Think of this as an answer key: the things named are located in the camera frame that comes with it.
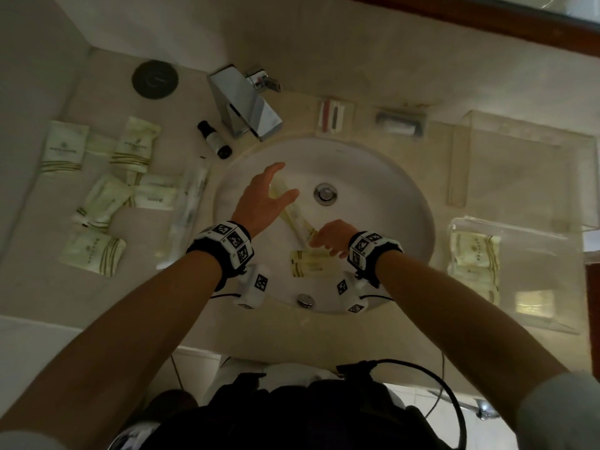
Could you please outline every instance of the sink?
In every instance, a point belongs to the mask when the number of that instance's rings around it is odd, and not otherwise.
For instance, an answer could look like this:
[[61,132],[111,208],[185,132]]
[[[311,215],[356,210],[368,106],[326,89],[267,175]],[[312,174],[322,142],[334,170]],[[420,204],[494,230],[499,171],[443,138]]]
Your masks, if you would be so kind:
[[[229,166],[215,195],[214,219],[229,219],[251,178],[266,166],[284,161],[278,174],[289,189],[300,189],[296,200],[304,218],[316,229],[334,219],[343,219],[360,230],[375,230],[400,241],[405,253],[428,263],[435,242],[431,211],[416,184],[389,159],[357,145],[322,138],[297,138],[267,146],[237,158]],[[318,188],[327,184],[326,189]],[[337,193],[331,203],[332,192]],[[326,202],[318,202],[318,194]],[[300,294],[314,299],[311,311],[342,313],[336,285],[343,271],[354,272],[346,260],[338,259],[339,274],[328,278],[293,278],[291,251],[303,249],[292,229],[278,218],[252,240],[254,262],[271,269],[267,293],[292,305]],[[365,286],[363,295],[389,296],[383,287]],[[387,300],[370,297],[367,311]]]

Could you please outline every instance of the marble countertop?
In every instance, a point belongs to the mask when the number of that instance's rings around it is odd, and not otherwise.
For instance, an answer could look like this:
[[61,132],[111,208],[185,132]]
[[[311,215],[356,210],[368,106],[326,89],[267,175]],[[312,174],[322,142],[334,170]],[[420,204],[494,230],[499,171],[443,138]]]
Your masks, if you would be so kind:
[[[131,115],[159,124],[162,134],[155,142],[151,173],[181,174],[190,155],[210,158],[211,173],[199,208],[197,232],[213,221],[214,194],[232,161],[285,138],[314,135],[319,98],[267,92],[264,96],[284,120],[281,131],[264,143],[251,134],[233,141],[220,123],[206,74],[178,68],[177,90],[165,99],[150,101],[139,97],[130,84],[131,74],[142,61],[114,52],[94,52],[62,119],[113,137],[120,135]],[[430,123],[426,139],[416,142],[370,129],[364,120],[371,112],[369,107],[356,107],[356,121],[346,140],[377,150],[416,182],[436,225],[430,264],[444,270],[449,260],[446,228],[451,219],[464,216],[464,211],[446,205],[453,129]],[[223,161],[209,150],[196,129],[203,119],[230,141],[231,158]],[[123,238],[127,249],[113,278],[56,260],[70,232],[72,212],[99,175],[109,169],[108,159],[88,154],[82,173],[37,179],[0,265],[0,314],[85,328],[156,273],[154,253],[167,233],[170,212],[124,207],[115,214],[109,232]],[[228,284],[224,292],[233,287]],[[168,297],[165,306],[169,306]],[[591,370],[587,333],[530,331],[570,369]],[[347,316],[289,307],[272,297],[251,312],[228,300],[213,300],[182,345],[267,363],[296,362],[331,370],[342,363],[377,358],[410,361],[434,372],[440,372],[442,364],[440,351],[392,302]],[[435,386],[424,374],[408,368],[380,366],[373,374],[383,382]],[[446,381],[458,392],[476,394],[451,363],[446,364]]]

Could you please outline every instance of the chrome faucet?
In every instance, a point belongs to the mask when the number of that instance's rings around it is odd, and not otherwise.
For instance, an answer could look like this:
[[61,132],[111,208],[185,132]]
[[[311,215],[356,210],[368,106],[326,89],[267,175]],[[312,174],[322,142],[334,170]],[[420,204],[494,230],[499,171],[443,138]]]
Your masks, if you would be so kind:
[[244,76],[229,65],[208,76],[208,83],[221,120],[234,138],[250,130],[263,141],[281,129],[283,121],[259,95],[259,91],[267,88],[281,93],[281,85],[264,69]]

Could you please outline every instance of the white sleeve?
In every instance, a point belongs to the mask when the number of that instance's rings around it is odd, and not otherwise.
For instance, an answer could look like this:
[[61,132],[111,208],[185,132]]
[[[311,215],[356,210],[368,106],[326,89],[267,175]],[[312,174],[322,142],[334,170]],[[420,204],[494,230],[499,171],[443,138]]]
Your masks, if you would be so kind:
[[538,385],[517,412],[520,450],[600,448],[600,383],[566,372]]
[[67,450],[56,439],[32,431],[0,432],[0,450]]

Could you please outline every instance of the wristband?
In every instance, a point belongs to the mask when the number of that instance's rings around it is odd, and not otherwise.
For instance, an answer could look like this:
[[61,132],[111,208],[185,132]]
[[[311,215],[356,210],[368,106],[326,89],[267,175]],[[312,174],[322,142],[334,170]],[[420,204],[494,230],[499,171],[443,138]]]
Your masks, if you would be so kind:
[[379,288],[379,279],[375,274],[375,265],[379,256],[386,251],[400,251],[400,242],[386,238],[376,232],[367,231],[355,234],[348,243],[348,262],[356,268],[358,274],[375,288]]
[[229,278],[244,274],[246,264],[254,256],[250,234],[244,226],[233,221],[207,227],[196,235],[186,254],[190,251],[204,251],[221,265],[221,280],[215,291],[221,290]]

